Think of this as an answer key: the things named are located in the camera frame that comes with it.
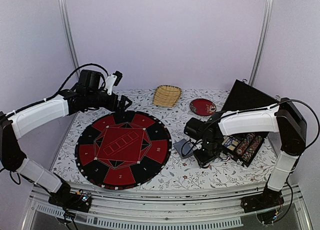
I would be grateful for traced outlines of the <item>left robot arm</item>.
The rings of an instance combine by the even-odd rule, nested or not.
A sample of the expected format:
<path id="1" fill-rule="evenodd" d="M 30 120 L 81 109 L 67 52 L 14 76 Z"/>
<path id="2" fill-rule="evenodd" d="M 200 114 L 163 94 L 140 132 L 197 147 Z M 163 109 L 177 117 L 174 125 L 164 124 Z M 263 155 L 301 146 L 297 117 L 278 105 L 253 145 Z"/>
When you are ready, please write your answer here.
<path id="1" fill-rule="evenodd" d="M 60 87 L 51 97 L 32 103 L 10 113 L 0 114 L 0 162 L 10 173 L 20 176 L 47 190 L 63 206 L 74 203 L 70 185 L 61 177 L 30 159 L 20 148 L 18 140 L 30 131 L 55 119 L 78 112 L 105 108 L 124 112 L 132 101 L 113 93 L 123 75 L 83 69 L 78 82 L 71 88 Z"/>

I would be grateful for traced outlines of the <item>blue checkered card deck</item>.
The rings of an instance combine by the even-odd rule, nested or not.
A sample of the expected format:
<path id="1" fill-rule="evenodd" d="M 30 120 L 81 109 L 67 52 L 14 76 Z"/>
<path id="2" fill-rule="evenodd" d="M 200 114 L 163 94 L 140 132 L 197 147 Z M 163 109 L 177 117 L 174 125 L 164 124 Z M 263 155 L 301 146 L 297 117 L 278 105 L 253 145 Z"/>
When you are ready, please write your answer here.
<path id="1" fill-rule="evenodd" d="M 189 158 L 193 155 L 192 142 L 191 140 L 186 140 L 185 138 L 174 142 L 173 147 L 181 157 L 181 159 Z"/>

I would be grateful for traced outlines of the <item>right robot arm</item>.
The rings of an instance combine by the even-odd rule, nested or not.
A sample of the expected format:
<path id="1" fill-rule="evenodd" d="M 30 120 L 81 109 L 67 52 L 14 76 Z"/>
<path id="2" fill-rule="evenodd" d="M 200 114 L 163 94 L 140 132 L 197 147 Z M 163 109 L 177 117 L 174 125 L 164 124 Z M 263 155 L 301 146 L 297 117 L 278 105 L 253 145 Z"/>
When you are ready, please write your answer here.
<path id="1" fill-rule="evenodd" d="M 219 111 L 207 121 L 191 118 L 183 132 L 196 142 L 201 142 L 201 149 L 193 152 L 200 167 L 206 166 L 226 149 L 223 145 L 225 137 L 279 133 L 280 154 L 258 198 L 262 208 L 269 208 L 278 200 L 278 194 L 307 148 L 307 123 L 293 103 L 294 100 L 283 98 L 279 103 L 260 108 Z"/>

